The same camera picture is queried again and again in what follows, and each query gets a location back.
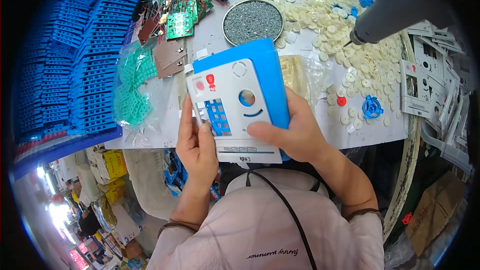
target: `black cord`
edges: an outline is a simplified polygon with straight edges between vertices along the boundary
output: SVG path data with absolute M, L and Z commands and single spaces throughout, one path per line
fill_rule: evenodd
M 297 215 L 295 214 L 292 207 L 290 206 L 290 203 L 287 201 L 287 199 L 285 199 L 285 197 L 282 195 L 282 193 L 280 193 L 279 189 L 277 189 L 277 187 L 275 187 L 273 185 L 273 183 L 271 183 L 263 175 L 261 175 L 257 172 L 253 172 L 253 171 L 248 171 L 248 173 L 255 174 L 256 176 L 263 179 L 265 181 L 265 183 L 267 183 L 273 189 L 273 191 L 275 191 L 275 193 L 280 197 L 280 199 L 283 201 L 283 203 L 285 203 L 286 208 L 288 209 L 288 211 L 292 215 L 293 221 L 295 221 L 295 224 L 297 225 L 298 231 L 300 232 L 300 237 L 303 241 L 303 245 L 305 246 L 305 250 L 307 250 L 307 255 L 308 255 L 308 259 L 310 260 L 311 268 L 313 270 L 317 270 L 317 265 L 315 264 L 314 256 L 312 255 L 312 251 L 310 250 L 310 246 L 309 246 L 308 241 L 307 241 L 307 236 L 305 235 L 305 232 L 303 231 L 302 225 L 300 224 L 300 221 L 297 218 Z

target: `right hand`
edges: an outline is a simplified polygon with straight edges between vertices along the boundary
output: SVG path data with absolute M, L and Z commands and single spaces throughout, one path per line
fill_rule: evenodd
M 285 87 L 290 124 L 281 129 L 270 123 L 255 122 L 248 126 L 248 134 L 260 141 L 279 147 L 298 162 L 314 162 L 328 155 L 330 145 L 318 127 L 307 100 Z

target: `blue plastic gear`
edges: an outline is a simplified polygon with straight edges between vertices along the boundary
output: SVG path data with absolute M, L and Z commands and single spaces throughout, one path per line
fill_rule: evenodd
M 376 97 L 371 97 L 367 95 L 365 102 L 362 106 L 363 113 L 367 119 L 378 118 L 381 114 L 384 113 L 380 102 L 378 102 Z

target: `brown cardboard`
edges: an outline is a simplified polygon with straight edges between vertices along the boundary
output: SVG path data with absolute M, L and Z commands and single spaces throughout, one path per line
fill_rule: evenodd
M 135 259 L 137 256 L 141 255 L 143 251 L 142 246 L 135 240 L 131 240 L 126 246 L 121 247 L 121 255 L 123 256 L 123 261 L 125 262 Z
M 405 229 L 413 250 L 420 256 L 430 242 L 450 221 L 466 190 L 465 184 L 451 171 L 428 187 Z
M 163 41 L 152 49 L 155 58 L 158 79 L 183 71 L 182 58 L 187 54 L 186 50 L 175 40 Z

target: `red button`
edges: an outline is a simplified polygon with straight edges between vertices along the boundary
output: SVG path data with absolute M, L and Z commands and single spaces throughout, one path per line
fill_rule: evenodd
M 347 104 L 347 99 L 345 97 L 338 97 L 336 103 L 340 106 L 344 106 Z
M 200 81 L 200 80 L 195 83 L 195 86 L 196 86 L 197 89 L 199 89 L 200 91 L 205 90 L 205 85 L 204 85 L 204 83 L 203 83 L 202 81 Z

